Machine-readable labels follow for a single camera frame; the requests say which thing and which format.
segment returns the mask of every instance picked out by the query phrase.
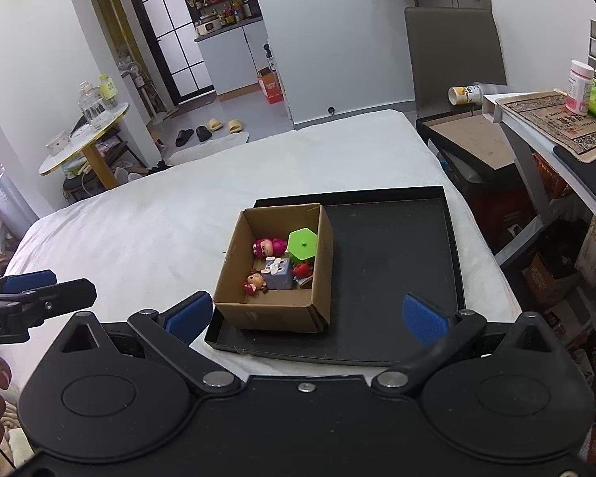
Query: silver bolt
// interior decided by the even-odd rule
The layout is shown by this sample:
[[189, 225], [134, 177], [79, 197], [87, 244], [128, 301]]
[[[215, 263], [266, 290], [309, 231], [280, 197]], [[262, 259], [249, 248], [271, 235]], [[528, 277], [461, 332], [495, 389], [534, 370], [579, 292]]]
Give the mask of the silver bolt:
[[404, 387], [408, 384], [408, 375], [401, 371], [385, 371], [377, 376], [377, 383], [382, 387]]
[[227, 371], [211, 371], [203, 377], [203, 383], [208, 387], [227, 387], [233, 382], [234, 375]]
[[298, 384], [298, 390], [300, 392], [314, 392], [316, 390], [316, 385], [310, 384], [309, 382], [302, 382], [302, 384]]

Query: white blanket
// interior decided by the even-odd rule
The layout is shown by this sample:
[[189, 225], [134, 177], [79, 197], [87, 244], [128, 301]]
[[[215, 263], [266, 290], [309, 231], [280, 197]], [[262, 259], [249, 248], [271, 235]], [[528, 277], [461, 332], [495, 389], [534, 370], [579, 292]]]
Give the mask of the white blanket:
[[[88, 278], [92, 311], [123, 321], [141, 308], [166, 310], [197, 290], [212, 293], [244, 208], [258, 198], [360, 189], [444, 186], [468, 308], [492, 321], [521, 309], [470, 209], [403, 114], [380, 111], [289, 131], [191, 161], [78, 202], [33, 225], [7, 274], [51, 269], [59, 281]], [[0, 349], [20, 386], [68, 317], [30, 330]], [[372, 368], [291, 363], [192, 348], [241, 378], [249, 374], [363, 373]]]

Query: blue gripper pad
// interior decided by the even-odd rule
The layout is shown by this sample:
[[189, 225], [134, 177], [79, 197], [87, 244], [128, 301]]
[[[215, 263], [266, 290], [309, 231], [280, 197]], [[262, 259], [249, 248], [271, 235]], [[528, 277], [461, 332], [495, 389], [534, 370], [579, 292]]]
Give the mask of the blue gripper pad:
[[2, 286], [5, 294], [19, 294], [24, 291], [32, 291], [40, 287], [49, 287], [55, 285], [58, 278], [53, 271], [38, 271], [35, 273], [18, 274], [7, 277], [7, 281]]
[[445, 335], [451, 325], [447, 318], [438, 314], [420, 298], [407, 294], [402, 303], [402, 321], [424, 346]]
[[194, 293], [169, 310], [159, 314], [164, 330], [190, 345], [212, 319], [212, 298], [204, 292]]

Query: white cabinet door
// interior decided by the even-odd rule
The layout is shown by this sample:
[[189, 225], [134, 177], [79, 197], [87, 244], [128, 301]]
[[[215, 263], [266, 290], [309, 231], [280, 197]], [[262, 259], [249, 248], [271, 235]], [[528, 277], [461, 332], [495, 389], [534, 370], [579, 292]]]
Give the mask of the white cabinet door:
[[256, 65], [256, 70], [262, 70], [269, 66], [267, 63], [267, 56], [263, 45], [268, 43], [267, 29], [264, 21], [257, 21], [256, 23], [249, 23], [243, 27], [247, 43], [250, 46], [250, 51]]
[[243, 28], [235, 28], [199, 41], [199, 48], [214, 89], [219, 95], [258, 83], [256, 67], [252, 62]]

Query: green hexagonal lid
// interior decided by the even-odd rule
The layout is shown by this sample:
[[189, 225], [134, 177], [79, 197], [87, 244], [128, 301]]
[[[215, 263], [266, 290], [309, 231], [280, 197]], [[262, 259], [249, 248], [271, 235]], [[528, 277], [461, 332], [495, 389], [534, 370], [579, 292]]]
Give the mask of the green hexagonal lid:
[[287, 251], [296, 260], [308, 260], [316, 256], [316, 243], [318, 235], [308, 227], [303, 227], [289, 234]]

